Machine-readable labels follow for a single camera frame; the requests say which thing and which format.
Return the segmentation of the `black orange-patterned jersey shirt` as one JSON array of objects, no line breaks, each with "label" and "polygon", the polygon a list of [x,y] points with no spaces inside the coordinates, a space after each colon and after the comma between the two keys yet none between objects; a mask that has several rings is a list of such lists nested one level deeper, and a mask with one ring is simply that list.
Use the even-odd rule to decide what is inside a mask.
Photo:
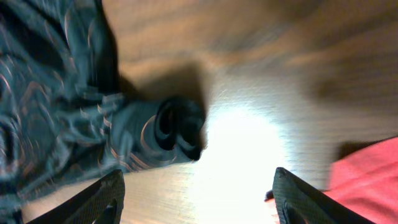
[{"label": "black orange-patterned jersey shirt", "polygon": [[101,1],[1,2],[1,222],[60,187],[197,161],[202,108],[119,89]]}]

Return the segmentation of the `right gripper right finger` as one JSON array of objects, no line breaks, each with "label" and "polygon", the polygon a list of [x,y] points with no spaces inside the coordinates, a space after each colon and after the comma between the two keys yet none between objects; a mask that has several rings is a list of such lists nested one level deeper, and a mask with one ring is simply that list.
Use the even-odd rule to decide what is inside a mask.
[{"label": "right gripper right finger", "polygon": [[272,194],[281,224],[372,223],[283,167],[275,170]]}]

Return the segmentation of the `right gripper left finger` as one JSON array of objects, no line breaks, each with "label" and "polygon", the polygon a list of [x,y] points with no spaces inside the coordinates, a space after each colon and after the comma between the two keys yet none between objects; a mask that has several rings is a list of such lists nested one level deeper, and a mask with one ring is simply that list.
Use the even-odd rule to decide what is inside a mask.
[{"label": "right gripper left finger", "polygon": [[125,192],[123,172],[114,170],[31,223],[119,224]]}]

